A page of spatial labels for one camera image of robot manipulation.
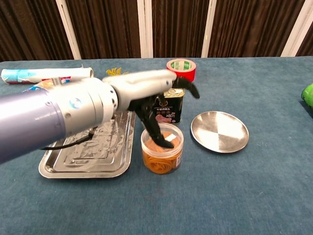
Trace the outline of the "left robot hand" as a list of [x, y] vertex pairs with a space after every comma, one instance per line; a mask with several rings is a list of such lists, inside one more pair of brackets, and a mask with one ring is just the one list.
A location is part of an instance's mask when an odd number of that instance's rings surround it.
[[156, 99], [164, 98], [164, 92], [171, 88], [187, 89], [194, 98], [200, 98], [192, 82], [166, 69], [107, 76], [102, 81], [113, 87], [118, 100], [117, 110], [135, 112], [154, 143], [163, 148], [173, 148], [174, 145], [161, 134], [153, 113]]

